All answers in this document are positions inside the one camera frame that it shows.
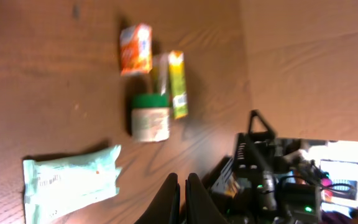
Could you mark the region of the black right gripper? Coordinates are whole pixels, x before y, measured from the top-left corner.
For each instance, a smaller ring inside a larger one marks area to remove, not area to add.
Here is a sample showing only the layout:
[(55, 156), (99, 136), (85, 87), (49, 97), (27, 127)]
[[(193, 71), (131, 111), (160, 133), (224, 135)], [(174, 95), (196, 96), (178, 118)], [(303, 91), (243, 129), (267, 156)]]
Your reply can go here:
[(234, 156), (209, 188), (212, 198), (283, 198), (285, 182), (303, 160), (302, 146), (302, 139), (277, 138), (261, 112), (252, 110), (248, 133), (237, 135)]

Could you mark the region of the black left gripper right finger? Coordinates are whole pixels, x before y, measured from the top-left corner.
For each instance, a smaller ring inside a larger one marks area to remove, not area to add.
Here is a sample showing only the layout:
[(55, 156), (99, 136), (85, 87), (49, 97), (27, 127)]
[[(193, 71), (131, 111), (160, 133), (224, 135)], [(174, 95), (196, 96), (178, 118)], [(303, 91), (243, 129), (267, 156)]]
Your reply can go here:
[(185, 204), (188, 224), (228, 224), (195, 173), (186, 180)]

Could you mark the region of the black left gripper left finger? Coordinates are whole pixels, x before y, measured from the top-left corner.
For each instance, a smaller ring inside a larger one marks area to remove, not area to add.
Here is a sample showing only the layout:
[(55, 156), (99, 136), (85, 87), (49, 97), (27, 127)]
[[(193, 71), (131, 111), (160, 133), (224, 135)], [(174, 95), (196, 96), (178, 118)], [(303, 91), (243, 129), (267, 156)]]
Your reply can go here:
[(171, 173), (135, 224), (179, 224), (179, 216), (180, 185), (177, 174)]

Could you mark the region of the white jar green lid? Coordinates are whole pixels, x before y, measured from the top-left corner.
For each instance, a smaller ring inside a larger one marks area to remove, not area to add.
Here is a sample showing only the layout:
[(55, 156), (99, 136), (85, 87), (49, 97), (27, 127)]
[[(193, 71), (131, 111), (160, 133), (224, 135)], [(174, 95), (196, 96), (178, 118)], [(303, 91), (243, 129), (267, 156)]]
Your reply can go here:
[(170, 137), (169, 117), (166, 95), (136, 95), (131, 102), (132, 137), (139, 142), (167, 140)]

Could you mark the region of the mint green wipes pack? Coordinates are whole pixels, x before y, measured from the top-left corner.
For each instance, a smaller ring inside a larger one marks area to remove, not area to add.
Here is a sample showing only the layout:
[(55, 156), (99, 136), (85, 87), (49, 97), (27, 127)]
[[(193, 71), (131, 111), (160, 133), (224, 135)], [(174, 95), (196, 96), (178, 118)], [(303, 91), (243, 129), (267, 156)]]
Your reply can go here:
[(23, 161), (25, 222), (49, 223), (119, 193), (121, 146), (49, 161)]

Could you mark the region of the green yellow juice carton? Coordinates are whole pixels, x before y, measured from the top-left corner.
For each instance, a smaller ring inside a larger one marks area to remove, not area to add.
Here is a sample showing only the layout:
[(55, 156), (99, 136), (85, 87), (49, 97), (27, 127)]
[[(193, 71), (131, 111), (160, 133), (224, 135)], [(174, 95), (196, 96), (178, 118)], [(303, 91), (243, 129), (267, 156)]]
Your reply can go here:
[(152, 58), (154, 90), (169, 98), (174, 119), (188, 115), (184, 53), (172, 50)]

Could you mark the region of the small orange box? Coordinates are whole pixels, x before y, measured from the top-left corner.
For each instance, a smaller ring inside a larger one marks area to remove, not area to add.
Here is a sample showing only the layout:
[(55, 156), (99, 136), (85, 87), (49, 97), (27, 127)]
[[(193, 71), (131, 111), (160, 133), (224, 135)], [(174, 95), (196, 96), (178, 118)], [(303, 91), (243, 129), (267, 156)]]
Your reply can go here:
[(137, 24), (119, 36), (121, 75), (146, 74), (152, 69), (152, 28)]

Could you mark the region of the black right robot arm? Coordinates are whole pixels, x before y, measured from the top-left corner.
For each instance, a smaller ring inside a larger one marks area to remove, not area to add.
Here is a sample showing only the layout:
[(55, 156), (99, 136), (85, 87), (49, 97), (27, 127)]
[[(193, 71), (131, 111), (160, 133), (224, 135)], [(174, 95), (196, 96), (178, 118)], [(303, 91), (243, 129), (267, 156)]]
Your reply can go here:
[(229, 223), (318, 223), (319, 169), (309, 142), (278, 138), (260, 111), (235, 137), (234, 154), (214, 172), (207, 190)]

